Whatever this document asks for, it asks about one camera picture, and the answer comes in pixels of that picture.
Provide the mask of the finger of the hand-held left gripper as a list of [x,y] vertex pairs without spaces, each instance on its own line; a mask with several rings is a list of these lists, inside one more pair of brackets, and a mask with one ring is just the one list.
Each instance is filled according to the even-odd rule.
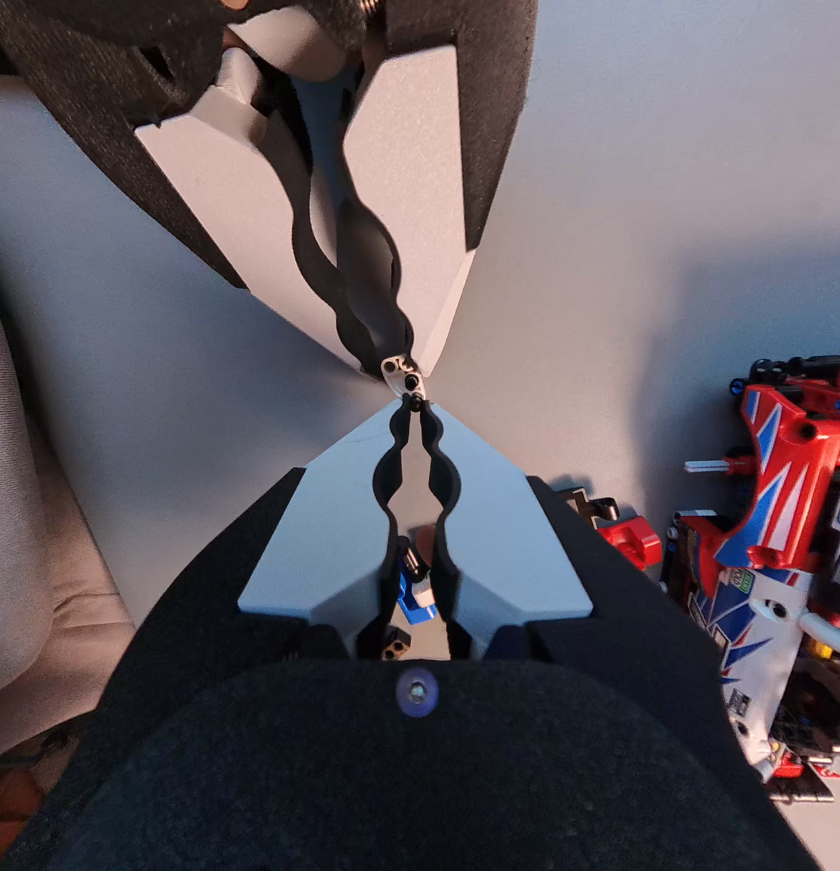
[[227,50],[182,115],[138,127],[147,155],[251,294],[352,368],[381,374],[337,266],[335,212],[289,78]]
[[458,58],[444,45],[383,60],[363,80],[343,139],[360,202],[395,243],[396,302],[430,376],[475,250],[466,242]]

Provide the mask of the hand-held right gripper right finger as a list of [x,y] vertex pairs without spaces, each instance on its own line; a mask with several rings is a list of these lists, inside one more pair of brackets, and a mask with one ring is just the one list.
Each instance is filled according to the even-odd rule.
[[433,590],[488,648],[505,626],[584,618],[593,604],[523,470],[437,403],[420,412],[436,521]]

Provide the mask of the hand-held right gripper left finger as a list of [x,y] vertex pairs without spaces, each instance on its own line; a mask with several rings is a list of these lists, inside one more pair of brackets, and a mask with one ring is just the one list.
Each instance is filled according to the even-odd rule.
[[347,646],[387,626],[400,587],[390,502],[411,414],[409,398],[392,401],[301,470],[241,612],[331,626]]

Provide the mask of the red lego piece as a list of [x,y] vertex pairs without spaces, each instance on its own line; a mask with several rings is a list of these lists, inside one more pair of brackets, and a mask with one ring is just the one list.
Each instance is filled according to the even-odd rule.
[[639,571],[644,572],[663,560],[662,541],[643,516],[620,520],[597,531]]

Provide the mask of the white lego liftarm piece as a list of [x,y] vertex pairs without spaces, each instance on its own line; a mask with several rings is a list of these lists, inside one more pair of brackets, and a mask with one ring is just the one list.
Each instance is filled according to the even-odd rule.
[[381,370],[385,383],[390,387],[391,391],[399,397],[406,395],[410,396],[411,394],[404,388],[405,376],[409,373],[417,374],[421,378],[423,384],[419,393],[427,399],[424,376],[408,354],[396,354],[384,358],[382,360]]

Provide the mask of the lego race car model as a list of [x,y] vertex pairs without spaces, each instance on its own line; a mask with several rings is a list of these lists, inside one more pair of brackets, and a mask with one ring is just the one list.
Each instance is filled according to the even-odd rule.
[[687,473],[735,480],[740,517],[674,514],[664,592],[718,650],[734,735],[771,800],[840,784],[840,354],[730,382],[748,445]]

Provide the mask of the black lego panel assembly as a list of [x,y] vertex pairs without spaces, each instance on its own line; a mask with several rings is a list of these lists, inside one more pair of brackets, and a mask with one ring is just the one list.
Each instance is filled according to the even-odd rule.
[[[620,519],[620,508],[613,498],[590,498],[583,487],[562,489],[557,495],[592,528],[599,528],[600,522],[615,523]],[[387,625],[380,654],[384,662],[403,659],[410,651],[411,628],[440,617],[431,586],[435,537],[436,524],[426,524],[417,527],[412,538],[398,540],[400,588],[393,615],[401,613],[407,627],[395,622]]]

